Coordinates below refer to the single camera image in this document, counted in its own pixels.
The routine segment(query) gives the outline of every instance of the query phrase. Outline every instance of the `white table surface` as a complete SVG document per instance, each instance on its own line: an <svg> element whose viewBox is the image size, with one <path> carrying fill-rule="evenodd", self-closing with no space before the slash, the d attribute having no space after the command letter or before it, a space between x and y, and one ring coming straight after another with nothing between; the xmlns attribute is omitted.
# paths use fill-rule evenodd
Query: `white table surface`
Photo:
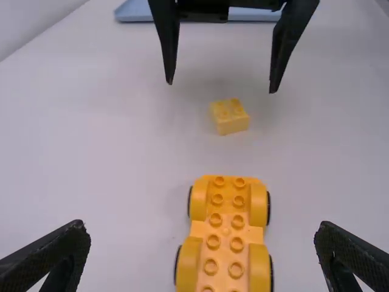
<svg viewBox="0 0 389 292"><path fill-rule="evenodd" d="M327 291L322 220L389 251L389 19L323 0L270 96L273 24L184 24L173 86L152 24L90 0L0 63L0 258L75 218L92 237L79 291L174 291L190 184L256 176L272 194L276 291ZM249 131L208 104L239 97Z"/></svg>

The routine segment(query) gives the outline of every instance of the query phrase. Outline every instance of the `toy wheel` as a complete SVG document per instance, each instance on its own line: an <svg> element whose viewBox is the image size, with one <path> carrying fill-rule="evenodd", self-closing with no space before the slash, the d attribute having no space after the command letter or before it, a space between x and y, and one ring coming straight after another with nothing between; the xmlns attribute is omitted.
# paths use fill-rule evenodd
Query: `toy wheel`
<svg viewBox="0 0 389 292"><path fill-rule="evenodd" d="M193 186L190 186L189 193L188 193L188 218L190 218L190 197L192 194L192 188L193 188Z"/></svg>
<svg viewBox="0 0 389 292"><path fill-rule="evenodd" d="M269 261L270 261L270 292L274 292L274 272L273 272L273 260L271 255L269 255Z"/></svg>
<svg viewBox="0 0 389 292"><path fill-rule="evenodd" d="M173 281L174 281L174 286L176 286L176 280L177 280L177 264L178 264L178 257L179 257L179 255L180 255L181 246L182 246L182 245L180 245L180 246L178 247L178 249L177 249L177 253L176 253L176 262L174 263L174 279L173 279Z"/></svg>
<svg viewBox="0 0 389 292"><path fill-rule="evenodd" d="M270 214L271 214L270 193L267 192L267 223L266 223L266 225L269 225L269 223L270 223Z"/></svg>
<svg viewBox="0 0 389 292"><path fill-rule="evenodd" d="M270 222L270 193L262 184L252 184L249 206L251 226L266 227Z"/></svg>

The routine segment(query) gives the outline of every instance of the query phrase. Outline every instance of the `light blue object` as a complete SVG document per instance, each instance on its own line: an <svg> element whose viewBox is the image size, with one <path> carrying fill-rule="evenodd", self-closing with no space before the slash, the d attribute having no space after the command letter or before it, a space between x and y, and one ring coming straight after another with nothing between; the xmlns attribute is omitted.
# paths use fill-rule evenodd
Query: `light blue object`
<svg viewBox="0 0 389 292"><path fill-rule="evenodd" d="M114 14L117 21L124 23L153 21L147 0L127 0ZM280 11L231 7L229 21L278 21L280 16Z"/></svg>

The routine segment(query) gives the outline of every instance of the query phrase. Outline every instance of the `lego stud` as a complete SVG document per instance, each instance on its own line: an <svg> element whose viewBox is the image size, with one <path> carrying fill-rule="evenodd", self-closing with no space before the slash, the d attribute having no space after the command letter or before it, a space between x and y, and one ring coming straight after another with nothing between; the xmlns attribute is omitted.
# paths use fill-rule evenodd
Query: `lego stud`
<svg viewBox="0 0 389 292"><path fill-rule="evenodd" d="M220 237L218 237L216 234L211 234L207 238L207 246L210 249L218 249L220 246Z"/></svg>
<svg viewBox="0 0 389 292"><path fill-rule="evenodd" d="M239 101L239 99L231 99L231 104L233 106L240 106L241 102Z"/></svg>
<svg viewBox="0 0 389 292"><path fill-rule="evenodd" d="M222 119L222 120L224 120L224 119L226 119L227 117L228 117L228 112L227 111L220 111L220 112L218 112L218 114L217 114L217 116L218 116L218 118L219 119Z"/></svg>
<svg viewBox="0 0 389 292"><path fill-rule="evenodd" d="M219 266L214 259L207 259L204 263L204 272L208 276L213 276L218 272Z"/></svg>
<svg viewBox="0 0 389 292"><path fill-rule="evenodd" d="M229 266L229 275L232 279L239 279L244 272L244 268L241 263L239 262L233 262Z"/></svg>
<svg viewBox="0 0 389 292"><path fill-rule="evenodd" d="M213 227L219 227L223 223L223 219L219 213L212 213L209 217L209 223Z"/></svg>
<svg viewBox="0 0 389 292"><path fill-rule="evenodd" d="M244 179L242 178L237 178L233 181L233 184L235 185L235 187L237 187L238 189L242 189L244 188L244 186L246 185L246 182L244 181Z"/></svg>
<svg viewBox="0 0 389 292"><path fill-rule="evenodd" d="M230 248L233 252L241 252L243 250L244 244L243 240L240 237L233 237L230 241Z"/></svg>
<svg viewBox="0 0 389 292"><path fill-rule="evenodd" d="M221 193L216 193L211 197L211 203L215 206L220 206L223 203L223 196Z"/></svg>
<svg viewBox="0 0 389 292"><path fill-rule="evenodd" d="M241 229L241 228L243 228L243 226L244 226L244 219L243 219L243 217L240 216L240 215L235 215L235 216L232 218L231 225L232 225L232 227L234 227L235 229Z"/></svg>
<svg viewBox="0 0 389 292"><path fill-rule="evenodd" d="M215 292L215 289L213 289L210 285L202 287L201 292Z"/></svg>
<svg viewBox="0 0 389 292"><path fill-rule="evenodd" d="M216 184L217 187L222 187L224 186L224 178L222 176L217 176L213 180L214 184Z"/></svg>
<svg viewBox="0 0 389 292"><path fill-rule="evenodd" d="M236 208L242 208L244 206L244 198L241 195L237 195L233 197L232 204Z"/></svg>

